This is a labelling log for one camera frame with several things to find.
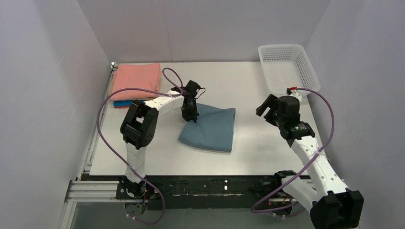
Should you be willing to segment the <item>blue-grey t shirt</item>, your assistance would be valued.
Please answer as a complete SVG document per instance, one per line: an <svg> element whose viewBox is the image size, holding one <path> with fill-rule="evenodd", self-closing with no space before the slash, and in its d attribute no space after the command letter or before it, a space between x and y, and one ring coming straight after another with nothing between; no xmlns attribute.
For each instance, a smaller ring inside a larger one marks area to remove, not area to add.
<svg viewBox="0 0 405 229"><path fill-rule="evenodd" d="M203 150L230 153L233 146L235 108L197 104L197 120L188 122L178 141Z"/></svg>

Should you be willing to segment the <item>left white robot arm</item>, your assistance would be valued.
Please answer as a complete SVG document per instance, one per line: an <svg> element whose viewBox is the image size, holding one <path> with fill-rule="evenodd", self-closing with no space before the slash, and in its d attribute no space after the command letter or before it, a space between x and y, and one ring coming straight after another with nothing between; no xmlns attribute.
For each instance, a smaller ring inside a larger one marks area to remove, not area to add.
<svg viewBox="0 0 405 229"><path fill-rule="evenodd" d="M146 149L154 138L158 118L180 108L182 118L186 122L196 122L199 116L196 105L197 94L204 89L190 80L185 87L181 89L174 87L165 96L146 102L139 100L132 102L120 128L126 143L129 163L123 182L135 188L144 183Z"/></svg>

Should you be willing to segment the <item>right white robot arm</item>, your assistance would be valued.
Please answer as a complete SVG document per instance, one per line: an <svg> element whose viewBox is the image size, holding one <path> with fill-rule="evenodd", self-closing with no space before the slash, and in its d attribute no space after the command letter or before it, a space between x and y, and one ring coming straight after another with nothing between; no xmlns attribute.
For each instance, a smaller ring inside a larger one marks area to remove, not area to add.
<svg viewBox="0 0 405 229"><path fill-rule="evenodd" d="M256 109L256 115L276 126L280 135L303 163L303 168L275 173L277 187L251 207L254 213L284 210L284 207L257 210L256 207L283 191L310 214L316 229L353 229L359 226L364 198L351 190L336 174L318 144L311 126L300 119L300 101L290 95L270 94Z"/></svg>

